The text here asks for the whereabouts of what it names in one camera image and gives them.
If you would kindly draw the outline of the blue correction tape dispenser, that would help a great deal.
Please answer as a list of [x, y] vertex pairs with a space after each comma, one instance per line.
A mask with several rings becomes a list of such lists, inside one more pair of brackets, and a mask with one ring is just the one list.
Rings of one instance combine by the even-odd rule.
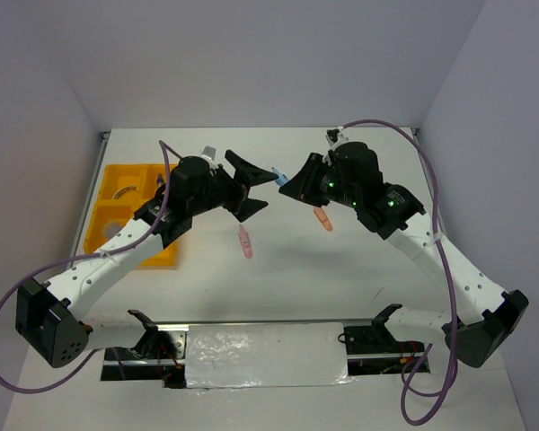
[[272, 167], [271, 169], [272, 169], [272, 172], [277, 176], [277, 178], [275, 179], [275, 183], [279, 187], [282, 187], [289, 182], [289, 178], [284, 173], [280, 172], [275, 167]]

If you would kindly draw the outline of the masking tape roll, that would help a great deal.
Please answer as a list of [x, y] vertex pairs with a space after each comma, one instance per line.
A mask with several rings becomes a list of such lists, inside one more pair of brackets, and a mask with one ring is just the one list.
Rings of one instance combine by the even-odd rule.
[[126, 187], [123, 187], [121, 189], [118, 189], [113, 195], [112, 200], [117, 200], [122, 198], [124, 195], [126, 195], [129, 192], [137, 192], [137, 186], [136, 185], [129, 185]]

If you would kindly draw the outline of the clear jar of clips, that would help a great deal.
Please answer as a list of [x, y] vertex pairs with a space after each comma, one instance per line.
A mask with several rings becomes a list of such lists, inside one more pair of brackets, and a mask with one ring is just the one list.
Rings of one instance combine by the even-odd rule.
[[118, 234], [121, 229], [122, 229], [121, 223], [117, 221], [109, 221], [102, 227], [102, 236], [106, 241], [108, 241], [113, 236]]

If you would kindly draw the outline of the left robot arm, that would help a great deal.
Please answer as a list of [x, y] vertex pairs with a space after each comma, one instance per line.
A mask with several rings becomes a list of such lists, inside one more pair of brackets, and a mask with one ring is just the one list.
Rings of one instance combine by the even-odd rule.
[[243, 222], [268, 205], [249, 192], [276, 174], [231, 150], [225, 158], [234, 174], [204, 154], [181, 158], [165, 184], [92, 257], [76, 259], [44, 283], [34, 277], [22, 282], [15, 328], [50, 366], [66, 366], [98, 348], [124, 347], [139, 358], [157, 350], [164, 336], [138, 310], [129, 310], [128, 320], [117, 324], [87, 321], [86, 315], [130, 271], [184, 235], [195, 216], [222, 207]]

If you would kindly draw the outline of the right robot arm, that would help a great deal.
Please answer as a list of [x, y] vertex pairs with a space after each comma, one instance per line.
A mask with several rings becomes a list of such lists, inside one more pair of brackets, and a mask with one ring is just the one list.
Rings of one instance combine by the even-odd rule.
[[374, 344], [393, 351], [402, 342], [443, 342], [461, 363], [481, 367], [515, 330], [529, 301], [487, 278], [443, 235], [423, 204], [405, 187], [384, 180], [376, 153], [366, 144], [334, 145], [312, 153], [279, 187], [313, 207], [331, 202], [354, 210], [357, 220], [408, 257], [455, 301], [450, 312], [429, 312], [395, 303], [372, 320]]

